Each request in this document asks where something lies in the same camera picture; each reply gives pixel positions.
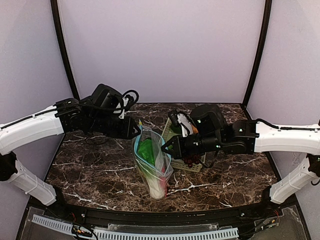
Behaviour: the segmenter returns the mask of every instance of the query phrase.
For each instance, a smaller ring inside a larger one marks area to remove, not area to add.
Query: plastic basket
[[[164,130],[162,132],[162,137],[163,137],[165,142],[168,141],[173,136],[179,135],[179,134],[177,134],[177,133],[175,133],[175,132],[173,132],[171,130],[171,124],[172,124],[171,120],[170,120],[170,118],[168,118],[168,120],[166,121]],[[201,157],[201,161],[203,163],[205,163],[205,160],[206,160],[206,154]],[[181,169],[181,170],[186,170],[186,171],[194,172],[194,173],[199,173],[201,168],[203,167],[200,163],[199,164],[193,164],[193,167],[188,167],[188,165],[185,164],[183,160],[174,159],[173,157],[171,158],[171,166],[174,169]]]

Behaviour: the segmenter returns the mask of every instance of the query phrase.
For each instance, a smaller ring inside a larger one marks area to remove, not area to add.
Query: table
[[[190,113],[195,103],[138,103],[128,112],[162,133],[168,112]],[[246,119],[239,104],[219,104],[228,123]],[[46,182],[62,189],[66,202],[90,208],[132,212],[190,212],[257,203],[263,189],[277,182],[263,153],[224,155],[200,173],[174,170],[163,200],[150,198],[135,169],[132,140],[66,134]],[[208,153],[210,163],[214,154]]]

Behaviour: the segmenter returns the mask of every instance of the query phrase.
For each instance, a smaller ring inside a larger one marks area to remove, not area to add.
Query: ziplock bag
[[[133,140],[133,155],[136,168],[153,199],[162,199],[167,194],[167,183],[173,173],[171,156],[161,151],[165,144],[160,134],[139,123],[141,134]]]

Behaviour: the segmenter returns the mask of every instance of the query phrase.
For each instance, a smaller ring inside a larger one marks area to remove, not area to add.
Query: light purple panel
[[[320,2],[275,0],[256,83],[248,105],[253,118],[308,125],[320,119]],[[305,156],[272,152],[282,177]],[[320,236],[320,191],[297,193],[312,239]]]
[[[99,83],[141,102],[232,102],[245,95],[264,1],[60,0],[81,97]]]
[[[71,97],[71,91],[50,0],[2,0],[0,12],[0,123],[7,123]],[[43,179],[60,140],[46,138],[15,153]],[[0,239],[14,240],[29,196],[8,183],[0,183],[0,193]]]

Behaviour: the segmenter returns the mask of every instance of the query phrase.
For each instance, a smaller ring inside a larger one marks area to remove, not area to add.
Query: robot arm
[[[227,124],[219,107],[212,104],[196,107],[189,120],[198,133],[186,137],[173,136],[161,148],[175,159],[218,151],[233,155],[268,151],[307,153],[295,170],[264,191],[262,197],[267,201],[281,204],[310,181],[320,177],[320,123],[308,126],[273,125],[257,119]]]
[[[43,111],[17,121],[0,124],[0,181],[13,183],[25,194],[30,194],[49,206],[57,199],[53,186],[43,182],[27,170],[14,149],[36,140],[82,130],[103,133],[107,137],[132,139],[140,134],[135,120],[125,112],[138,101],[136,91],[119,93],[100,84],[91,96],[82,100],[69,98]]]

